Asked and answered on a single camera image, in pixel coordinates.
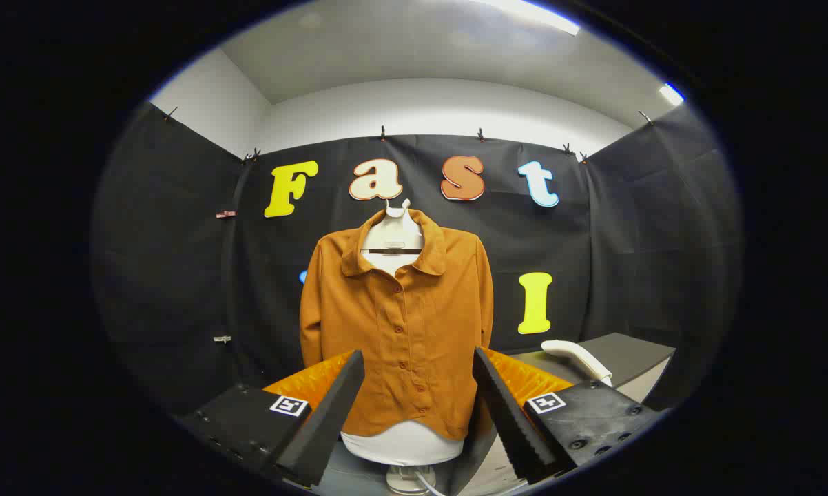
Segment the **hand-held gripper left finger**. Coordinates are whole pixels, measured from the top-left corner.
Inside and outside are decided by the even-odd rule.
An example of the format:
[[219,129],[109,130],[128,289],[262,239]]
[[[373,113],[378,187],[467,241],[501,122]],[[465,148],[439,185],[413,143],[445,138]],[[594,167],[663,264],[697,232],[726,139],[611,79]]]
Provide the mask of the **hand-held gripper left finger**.
[[348,351],[261,389],[234,385],[174,419],[245,470],[310,488],[322,480],[364,377],[363,353]]

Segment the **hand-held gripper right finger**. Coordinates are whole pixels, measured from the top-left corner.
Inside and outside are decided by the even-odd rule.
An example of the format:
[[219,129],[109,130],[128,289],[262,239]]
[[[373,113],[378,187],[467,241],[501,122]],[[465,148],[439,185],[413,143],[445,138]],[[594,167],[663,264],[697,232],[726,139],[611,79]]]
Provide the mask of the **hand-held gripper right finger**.
[[596,464],[661,418],[603,381],[573,384],[484,347],[472,375],[516,476],[529,484]]

